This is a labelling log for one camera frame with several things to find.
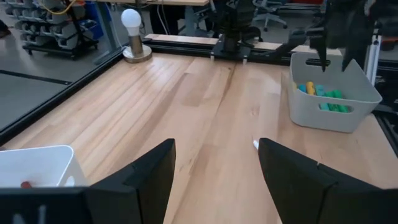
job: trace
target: white light bulb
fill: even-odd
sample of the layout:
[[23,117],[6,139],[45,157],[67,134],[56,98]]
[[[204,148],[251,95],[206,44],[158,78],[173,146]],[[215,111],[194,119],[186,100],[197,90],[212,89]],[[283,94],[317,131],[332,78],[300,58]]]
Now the white light bulb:
[[139,26],[141,25],[141,16],[133,9],[126,9],[122,12],[122,23],[129,32],[130,37],[139,35]]

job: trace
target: floor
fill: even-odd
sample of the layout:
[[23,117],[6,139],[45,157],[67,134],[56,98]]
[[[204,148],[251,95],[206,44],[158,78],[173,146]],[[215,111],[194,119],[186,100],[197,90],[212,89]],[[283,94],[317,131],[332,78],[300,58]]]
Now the floor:
[[[118,34],[118,36],[114,34],[115,39],[119,39],[120,43],[126,43],[127,32],[119,19],[120,14],[121,10],[111,12],[113,18],[111,26],[115,29],[114,33]],[[291,28],[305,27],[312,23],[312,16],[283,14],[282,17],[287,21],[289,28],[283,29],[280,24],[270,22],[269,31],[262,33],[265,42],[286,42]],[[15,23],[13,19],[5,15],[4,9],[1,7],[0,19],[9,26],[13,26]],[[142,30],[142,36],[145,36],[152,33],[147,11],[143,12],[143,21],[146,27],[145,30]],[[254,25],[262,27],[263,22],[257,21]],[[94,64],[94,61],[108,51],[108,45],[105,38],[102,37],[99,39],[98,50],[92,50],[76,61],[41,52],[33,52],[33,55],[28,55],[22,49],[22,43],[19,40],[20,33],[15,29],[11,29],[11,32],[12,35],[0,40],[0,70],[74,82],[96,68],[97,65]],[[382,52],[381,58],[398,59],[398,54]],[[0,102],[4,108],[7,108],[0,111],[0,130],[15,121],[20,115],[48,100],[64,87],[54,82],[15,78],[0,73]]]

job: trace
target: white basket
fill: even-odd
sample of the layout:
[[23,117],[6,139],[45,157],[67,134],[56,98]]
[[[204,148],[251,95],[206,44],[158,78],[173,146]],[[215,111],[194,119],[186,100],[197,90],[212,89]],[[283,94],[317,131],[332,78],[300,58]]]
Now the white basket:
[[70,146],[49,146],[0,152],[0,187],[87,186]]
[[[330,65],[322,72],[320,66],[307,65],[307,60],[319,59],[317,54],[294,53],[290,60],[288,86],[291,120],[301,126],[352,133],[362,120],[382,100],[361,67],[352,60],[344,72],[341,71],[343,57],[328,55]],[[308,95],[293,88],[293,83],[323,85],[325,91],[339,90],[344,99]],[[345,105],[348,113],[321,110],[322,103]]]

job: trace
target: small white object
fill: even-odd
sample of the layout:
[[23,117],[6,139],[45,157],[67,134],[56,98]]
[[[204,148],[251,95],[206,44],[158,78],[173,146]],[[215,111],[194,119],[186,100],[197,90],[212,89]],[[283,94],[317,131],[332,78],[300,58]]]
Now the small white object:
[[259,150],[259,142],[258,142],[258,141],[253,140],[253,145],[254,145],[254,147],[255,147],[257,150]]
[[129,36],[139,35],[139,26],[141,25],[141,16],[133,9],[126,9],[122,12],[121,20],[127,29]]

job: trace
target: wood grain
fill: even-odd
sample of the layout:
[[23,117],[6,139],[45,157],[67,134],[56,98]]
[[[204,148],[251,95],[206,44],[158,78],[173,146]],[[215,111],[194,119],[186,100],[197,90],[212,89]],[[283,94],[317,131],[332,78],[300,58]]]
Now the wood grain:
[[120,61],[4,147],[71,145],[94,183],[175,138],[166,224],[280,223],[252,146],[259,137],[398,187],[397,158],[374,117],[353,134],[297,126],[287,109],[287,74],[277,65],[165,54]]

